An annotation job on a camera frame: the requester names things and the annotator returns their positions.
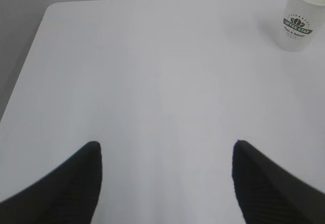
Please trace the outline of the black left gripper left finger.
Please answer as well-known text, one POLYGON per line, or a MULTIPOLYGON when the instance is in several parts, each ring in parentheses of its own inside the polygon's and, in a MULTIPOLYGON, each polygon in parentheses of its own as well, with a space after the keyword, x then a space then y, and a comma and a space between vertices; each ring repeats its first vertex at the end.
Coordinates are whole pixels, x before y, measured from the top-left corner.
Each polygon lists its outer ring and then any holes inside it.
POLYGON ((101 145, 92 141, 49 174, 2 201, 1 223, 91 223, 101 186, 101 145))

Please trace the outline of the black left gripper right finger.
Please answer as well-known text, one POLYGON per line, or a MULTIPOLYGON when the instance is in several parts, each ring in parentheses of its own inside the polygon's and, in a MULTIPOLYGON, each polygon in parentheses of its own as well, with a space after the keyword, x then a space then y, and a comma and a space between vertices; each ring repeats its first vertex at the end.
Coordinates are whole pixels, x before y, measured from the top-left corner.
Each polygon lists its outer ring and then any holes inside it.
POLYGON ((324 193, 243 140, 233 147, 232 179, 246 223, 324 223, 324 193))

